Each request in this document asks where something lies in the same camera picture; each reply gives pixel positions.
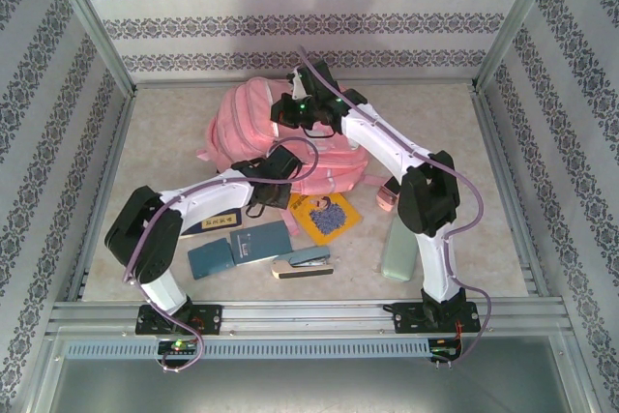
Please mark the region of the pink pencil sharpener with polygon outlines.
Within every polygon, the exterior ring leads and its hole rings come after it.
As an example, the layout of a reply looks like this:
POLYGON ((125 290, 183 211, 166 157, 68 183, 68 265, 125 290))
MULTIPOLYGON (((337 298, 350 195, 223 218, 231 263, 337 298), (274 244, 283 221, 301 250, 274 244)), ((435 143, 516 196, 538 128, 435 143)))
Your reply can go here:
POLYGON ((396 177, 389 178, 378 189, 376 195, 376 201, 378 206, 391 212, 398 203, 398 197, 400 193, 400 184, 396 177))

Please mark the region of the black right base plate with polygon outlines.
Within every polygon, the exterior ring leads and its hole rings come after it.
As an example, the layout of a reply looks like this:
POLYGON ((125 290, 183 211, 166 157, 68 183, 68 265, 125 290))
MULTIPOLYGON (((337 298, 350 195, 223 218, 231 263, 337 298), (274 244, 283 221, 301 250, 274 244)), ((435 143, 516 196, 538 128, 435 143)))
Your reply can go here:
POLYGON ((474 334, 482 326, 482 319, 473 302, 466 302, 454 315, 447 316, 440 323, 430 321, 421 302, 393 303, 391 310, 397 334, 455 333, 458 322, 463 333, 474 334))

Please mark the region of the aluminium left rear post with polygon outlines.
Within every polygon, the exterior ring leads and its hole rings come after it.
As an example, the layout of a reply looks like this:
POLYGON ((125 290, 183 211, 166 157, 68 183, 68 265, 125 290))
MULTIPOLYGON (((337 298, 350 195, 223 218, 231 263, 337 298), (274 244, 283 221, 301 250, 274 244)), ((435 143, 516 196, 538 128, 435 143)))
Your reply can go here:
POLYGON ((115 82, 125 97, 132 96, 135 84, 123 60, 109 38, 103 21, 99 18, 91 0, 69 0, 85 32, 89 35, 115 82))

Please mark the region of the aluminium right rear post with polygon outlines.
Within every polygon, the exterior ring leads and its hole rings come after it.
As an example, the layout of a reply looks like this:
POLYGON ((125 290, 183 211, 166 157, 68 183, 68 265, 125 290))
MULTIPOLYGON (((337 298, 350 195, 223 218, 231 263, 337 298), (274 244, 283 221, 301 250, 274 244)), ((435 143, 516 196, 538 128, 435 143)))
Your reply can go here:
POLYGON ((514 1, 514 4, 511 6, 505 17, 505 21, 499 28, 498 34, 489 48, 478 73, 472 79, 470 89, 473 92, 479 93, 487 87, 489 81, 493 77, 493 74, 500 65, 501 60, 507 53, 518 29, 521 27, 523 21, 534 4, 535 0, 514 1))

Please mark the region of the pale green pencil case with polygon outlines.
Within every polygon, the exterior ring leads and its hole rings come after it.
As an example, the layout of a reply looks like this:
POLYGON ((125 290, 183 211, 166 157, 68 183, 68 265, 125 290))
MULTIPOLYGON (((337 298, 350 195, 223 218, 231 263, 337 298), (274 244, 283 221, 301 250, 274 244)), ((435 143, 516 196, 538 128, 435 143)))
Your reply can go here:
POLYGON ((418 242, 415 234, 399 216, 394 216, 382 251, 382 276, 397 281, 411 280, 417 256, 418 242))

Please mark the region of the aluminium rear rail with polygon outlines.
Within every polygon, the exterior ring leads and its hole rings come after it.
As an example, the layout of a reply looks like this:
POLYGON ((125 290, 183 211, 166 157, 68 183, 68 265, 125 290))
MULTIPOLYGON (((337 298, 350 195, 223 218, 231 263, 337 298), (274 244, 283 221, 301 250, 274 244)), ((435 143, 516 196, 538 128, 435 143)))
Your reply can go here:
MULTIPOLYGON (((245 82, 244 79, 181 79, 181 80, 151 80, 139 82, 136 90, 142 89, 181 89, 181 88, 230 88, 245 82)), ((339 79, 340 87, 359 87, 370 85, 448 85, 465 84, 471 86, 472 78, 361 78, 339 79)))

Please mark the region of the pink backpack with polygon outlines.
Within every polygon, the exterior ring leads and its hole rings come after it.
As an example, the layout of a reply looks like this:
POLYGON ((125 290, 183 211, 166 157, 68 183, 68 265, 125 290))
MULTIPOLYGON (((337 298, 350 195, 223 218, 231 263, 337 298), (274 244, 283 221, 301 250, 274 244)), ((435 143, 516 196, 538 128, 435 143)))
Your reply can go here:
POLYGON ((368 152, 320 123, 312 135, 271 121, 272 104, 291 86, 281 79, 254 77, 228 90, 205 132, 196 155, 222 173, 236 162, 266 158, 279 146, 301 162, 292 175, 291 194, 317 195, 351 191, 368 166, 368 152))

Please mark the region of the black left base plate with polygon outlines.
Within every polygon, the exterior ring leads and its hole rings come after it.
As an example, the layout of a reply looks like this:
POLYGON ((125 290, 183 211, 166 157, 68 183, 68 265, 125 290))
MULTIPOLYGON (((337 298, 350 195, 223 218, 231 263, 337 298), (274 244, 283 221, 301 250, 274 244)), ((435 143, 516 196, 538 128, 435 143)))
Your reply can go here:
MULTIPOLYGON (((180 308, 173 317, 194 328, 201 335, 216 336, 220 333, 222 306, 189 303, 180 308)), ((150 305, 139 308, 135 322, 135 333, 141 336, 190 334, 186 329, 170 322, 150 305)))

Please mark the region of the small teal notebook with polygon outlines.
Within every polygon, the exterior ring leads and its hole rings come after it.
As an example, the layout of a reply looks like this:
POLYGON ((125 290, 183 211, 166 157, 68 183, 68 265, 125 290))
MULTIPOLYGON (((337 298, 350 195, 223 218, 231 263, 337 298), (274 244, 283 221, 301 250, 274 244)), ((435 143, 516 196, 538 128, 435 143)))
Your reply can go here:
POLYGON ((192 276, 200 280, 235 266, 231 247, 226 239, 204 244, 188 252, 192 276))

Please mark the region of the large teal notebook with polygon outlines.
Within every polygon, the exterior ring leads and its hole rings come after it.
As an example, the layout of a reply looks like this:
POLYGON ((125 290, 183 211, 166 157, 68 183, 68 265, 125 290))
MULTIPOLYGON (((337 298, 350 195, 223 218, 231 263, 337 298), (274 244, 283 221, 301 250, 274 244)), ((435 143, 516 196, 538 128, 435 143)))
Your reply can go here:
POLYGON ((233 262, 241 266, 292 252, 284 221, 273 221, 230 233, 233 262))

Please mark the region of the aluminium mounting rail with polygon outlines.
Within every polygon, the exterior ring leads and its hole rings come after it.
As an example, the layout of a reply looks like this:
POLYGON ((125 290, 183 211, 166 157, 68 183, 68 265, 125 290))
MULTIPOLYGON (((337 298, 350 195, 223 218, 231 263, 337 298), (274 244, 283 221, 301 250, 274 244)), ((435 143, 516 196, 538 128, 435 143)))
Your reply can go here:
MULTIPOLYGON (((224 338, 392 337, 395 320, 381 300, 223 302, 224 338)), ((45 333, 132 336, 138 302, 59 303, 45 333)), ((573 324, 560 298, 498 298, 492 303, 487 337, 552 336, 570 333, 573 324)))

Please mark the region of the aluminium post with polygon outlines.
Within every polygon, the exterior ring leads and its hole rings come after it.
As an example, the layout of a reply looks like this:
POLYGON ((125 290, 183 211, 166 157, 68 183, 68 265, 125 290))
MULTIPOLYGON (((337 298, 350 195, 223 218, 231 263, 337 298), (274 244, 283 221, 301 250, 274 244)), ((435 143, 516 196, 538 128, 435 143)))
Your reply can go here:
POLYGON ((473 92, 479 93, 487 87, 489 81, 493 77, 493 74, 500 65, 501 60, 507 53, 518 29, 521 27, 523 21, 534 4, 535 0, 514 1, 514 4, 511 6, 505 17, 505 21, 499 28, 498 34, 489 48, 478 73, 472 79, 470 89, 473 92))
POLYGON ((103 21, 99 18, 91 0, 69 0, 85 32, 89 35, 115 82, 125 97, 132 96, 135 84, 123 60, 109 38, 103 21))

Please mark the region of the controller board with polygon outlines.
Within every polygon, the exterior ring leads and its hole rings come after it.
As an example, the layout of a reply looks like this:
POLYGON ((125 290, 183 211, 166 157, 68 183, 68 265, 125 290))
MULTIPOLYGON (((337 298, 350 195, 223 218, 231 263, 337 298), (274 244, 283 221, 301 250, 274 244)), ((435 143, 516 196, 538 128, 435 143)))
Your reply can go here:
POLYGON ((452 363, 462 349, 459 339, 430 339, 428 341, 430 359, 438 363, 452 363))
POLYGON ((158 345, 159 356, 193 356, 197 351, 198 345, 196 339, 176 339, 162 340, 158 345))

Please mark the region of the aluminium right side rail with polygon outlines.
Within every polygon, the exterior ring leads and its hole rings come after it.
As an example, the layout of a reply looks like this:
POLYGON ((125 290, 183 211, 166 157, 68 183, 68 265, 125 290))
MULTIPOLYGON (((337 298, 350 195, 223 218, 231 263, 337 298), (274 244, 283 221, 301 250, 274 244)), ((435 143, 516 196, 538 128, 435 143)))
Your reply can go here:
POLYGON ((506 214, 507 225, 516 249, 518 263, 530 296, 552 297, 541 262, 536 253, 532 235, 521 209, 516 185, 512 179, 499 134, 494 127, 486 99, 475 89, 470 91, 473 108, 486 146, 490 166, 497 185, 499 197, 506 214))

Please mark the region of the right controller board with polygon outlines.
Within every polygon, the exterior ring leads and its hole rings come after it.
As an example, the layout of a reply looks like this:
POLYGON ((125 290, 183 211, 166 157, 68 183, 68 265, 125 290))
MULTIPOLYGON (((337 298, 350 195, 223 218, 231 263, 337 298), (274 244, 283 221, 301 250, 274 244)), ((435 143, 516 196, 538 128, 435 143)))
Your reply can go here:
POLYGON ((462 349, 459 339, 430 339, 428 341, 430 359, 438 363, 452 363, 462 349))

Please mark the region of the blue and cream stapler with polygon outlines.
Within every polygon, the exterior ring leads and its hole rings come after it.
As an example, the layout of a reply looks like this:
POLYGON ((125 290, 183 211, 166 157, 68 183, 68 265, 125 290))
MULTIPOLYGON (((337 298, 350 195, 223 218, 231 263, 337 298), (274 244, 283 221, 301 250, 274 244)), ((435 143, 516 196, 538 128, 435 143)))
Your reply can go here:
POLYGON ((271 264, 272 275, 278 280, 329 276, 335 272, 329 263, 330 250, 317 246, 278 255, 271 264))

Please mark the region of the navy book with yellow label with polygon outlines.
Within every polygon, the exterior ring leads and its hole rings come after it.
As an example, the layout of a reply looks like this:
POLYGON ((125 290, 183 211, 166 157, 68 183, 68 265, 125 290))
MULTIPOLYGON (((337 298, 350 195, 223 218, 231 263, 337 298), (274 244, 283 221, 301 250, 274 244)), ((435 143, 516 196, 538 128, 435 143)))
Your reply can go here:
POLYGON ((200 221, 182 232, 181 238, 209 233, 217 230, 234 228, 242 225, 242 213, 240 209, 223 211, 213 217, 200 221))

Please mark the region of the left controller board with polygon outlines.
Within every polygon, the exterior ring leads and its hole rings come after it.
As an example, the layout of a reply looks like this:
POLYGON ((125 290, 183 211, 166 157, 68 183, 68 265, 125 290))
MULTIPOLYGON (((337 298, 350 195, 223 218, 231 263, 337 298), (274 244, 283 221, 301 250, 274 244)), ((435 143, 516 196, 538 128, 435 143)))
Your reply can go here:
POLYGON ((196 339, 176 339, 162 340, 158 345, 159 356, 193 356, 197 351, 198 345, 196 339))

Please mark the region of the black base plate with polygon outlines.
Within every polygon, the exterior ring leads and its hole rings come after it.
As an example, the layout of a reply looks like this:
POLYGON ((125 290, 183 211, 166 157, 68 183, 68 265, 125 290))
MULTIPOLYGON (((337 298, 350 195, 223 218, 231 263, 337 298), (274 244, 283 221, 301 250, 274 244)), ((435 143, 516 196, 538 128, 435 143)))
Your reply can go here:
MULTIPOLYGON (((180 308, 173 317, 194 328, 201 335, 216 336, 220 333, 222 306, 189 303, 180 308)), ((150 305, 139 308, 135 322, 135 333, 141 336, 190 334, 186 329, 170 322, 150 305)))
POLYGON ((430 321, 421 302, 393 303, 391 310, 397 334, 455 333, 458 322, 463 333, 474 334, 482 326, 482 319, 473 302, 466 302, 454 315, 447 316, 440 323, 430 321))

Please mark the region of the aluminium left side rail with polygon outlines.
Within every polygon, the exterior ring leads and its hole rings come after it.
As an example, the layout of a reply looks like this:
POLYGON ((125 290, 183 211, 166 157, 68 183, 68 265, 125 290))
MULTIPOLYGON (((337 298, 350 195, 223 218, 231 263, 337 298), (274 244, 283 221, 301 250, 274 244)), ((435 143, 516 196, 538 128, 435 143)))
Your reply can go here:
POLYGON ((103 171, 98 178, 98 185, 88 216, 86 229, 81 236, 77 256, 70 266, 69 273, 61 285, 57 302, 75 302, 80 298, 80 290, 94 258, 104 215, 111 195, 116 171, 122 155, 128 128, 131 122, 137 92, 127 97, 118 114, 112 138, 103 164, 103 171))

